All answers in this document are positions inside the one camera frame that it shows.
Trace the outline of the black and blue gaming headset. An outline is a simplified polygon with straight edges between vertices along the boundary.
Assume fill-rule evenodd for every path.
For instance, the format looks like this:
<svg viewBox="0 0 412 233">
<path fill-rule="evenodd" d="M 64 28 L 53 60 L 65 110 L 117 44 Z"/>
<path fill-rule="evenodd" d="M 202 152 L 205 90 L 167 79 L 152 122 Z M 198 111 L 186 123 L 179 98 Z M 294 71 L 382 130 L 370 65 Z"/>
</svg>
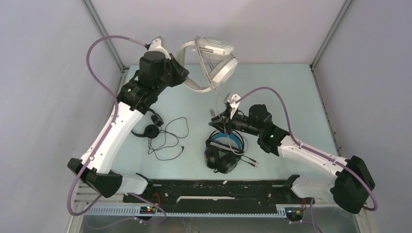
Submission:
<svg viewBox="0 0 412 233">
<path fill-rule="evenodd" d="M 206 140 L 205 164 L 214 173 L 231 172 L 244 153 L 244 139 L 239 134 L 224 134 L 213 131 Z"/>
</svg>

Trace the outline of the white over-ear headphones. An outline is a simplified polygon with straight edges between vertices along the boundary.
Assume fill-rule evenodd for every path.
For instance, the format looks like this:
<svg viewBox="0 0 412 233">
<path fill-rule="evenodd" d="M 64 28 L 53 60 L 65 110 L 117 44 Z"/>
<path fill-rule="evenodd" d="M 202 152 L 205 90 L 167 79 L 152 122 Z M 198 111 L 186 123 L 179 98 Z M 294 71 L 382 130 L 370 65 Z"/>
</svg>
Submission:
<svg viewBox="0 0 412 233">
<path fill-rule="evenodd" d="M 214 37 L 199 37 L 183 44 L 175 58 L 184 67 L 186 49 L 191 49 L 197 54 L 199 64 L 207 81 L 207 86 L 199 86 L 191 78 L 184 82 L 186 87 L 195 92 L 208 92 L 217 90 L 233 75 L 237 65 L 237 56 L 234 47 L 224 40 Z"/>
</svg>

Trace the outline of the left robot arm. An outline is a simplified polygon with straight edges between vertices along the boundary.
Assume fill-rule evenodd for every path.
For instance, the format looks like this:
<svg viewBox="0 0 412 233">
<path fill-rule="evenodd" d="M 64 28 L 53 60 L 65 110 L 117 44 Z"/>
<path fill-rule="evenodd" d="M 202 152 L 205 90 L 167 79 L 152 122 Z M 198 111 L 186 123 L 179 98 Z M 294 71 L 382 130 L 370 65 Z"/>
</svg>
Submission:
<svg viewBox="0 0 412 233">
<path fill-rule="evenodd" d="M 117 95 L 117 104 L 92 144 L 81 158 L 71 158 L 68 168 L 80 180 L 105 198 L 116 193 L 132 192 L 141 202 L 153 198 L 154 190 L 138 175 L 122 175 L 112 169 L 121 145 L 133 127 L 150 110 L 151 105 L 167 88 L 182 84 L 189 71 L 170 53 L 159 51 L 144 53 L 139 69 Z"/>
</svg>

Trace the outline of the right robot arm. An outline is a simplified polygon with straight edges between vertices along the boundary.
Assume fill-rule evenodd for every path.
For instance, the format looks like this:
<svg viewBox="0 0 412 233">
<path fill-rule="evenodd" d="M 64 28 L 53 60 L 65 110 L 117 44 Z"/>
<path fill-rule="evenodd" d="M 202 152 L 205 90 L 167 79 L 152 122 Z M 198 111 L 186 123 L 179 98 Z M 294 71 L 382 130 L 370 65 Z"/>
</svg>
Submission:
<svg viewBox="0 0 412 233">
<path fill-rule="evenodd" d="M 367 208 L 366 201 L 376 184 L 361 158 L 325 154 L 307 146 L 294 138 L 291 132 L 273 124 L 272 115 L 264 104 L 252 105 L 248 113 L 248 116 L 243 116 L 228 104 L 225 111 L 211 119 L 209 126 L 222 133 L 239 131 L 257 136 L 257 144 L 264 152 L 301 162 L 326 175 L 325 196 L 332 197 L 343 210 L 358 214 Z"/>
</svg>

